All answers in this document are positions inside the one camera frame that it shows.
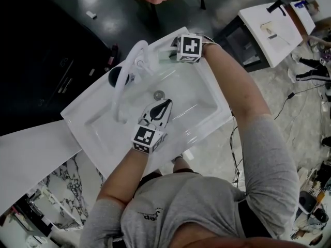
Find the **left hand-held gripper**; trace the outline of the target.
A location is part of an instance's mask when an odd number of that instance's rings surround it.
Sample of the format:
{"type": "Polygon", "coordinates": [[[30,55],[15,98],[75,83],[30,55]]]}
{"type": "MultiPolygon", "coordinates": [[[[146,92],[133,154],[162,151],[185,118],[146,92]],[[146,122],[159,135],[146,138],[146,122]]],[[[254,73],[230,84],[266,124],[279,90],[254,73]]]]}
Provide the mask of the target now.
{"type": "Polygon", "coordinates": [[[132,133],[132,148],[145,154],[152,154],[164,142],[167,133],[164,128],[169,122],[173,102],[158,100],[148,105],[132,133]]]}

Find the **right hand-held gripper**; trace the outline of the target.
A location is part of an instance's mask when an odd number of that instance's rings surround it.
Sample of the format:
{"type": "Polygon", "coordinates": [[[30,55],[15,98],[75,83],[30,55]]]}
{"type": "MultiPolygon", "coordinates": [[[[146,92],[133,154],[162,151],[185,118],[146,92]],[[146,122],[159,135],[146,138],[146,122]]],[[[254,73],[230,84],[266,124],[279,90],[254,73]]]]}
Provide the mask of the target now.
{"type": "Polygon", "coordinates": [[[199,62],[203,46],[207,44],[216,44],[216,42],[203,34],[178,35],[171,43],[169,59],[192,64],[199,62]]]}

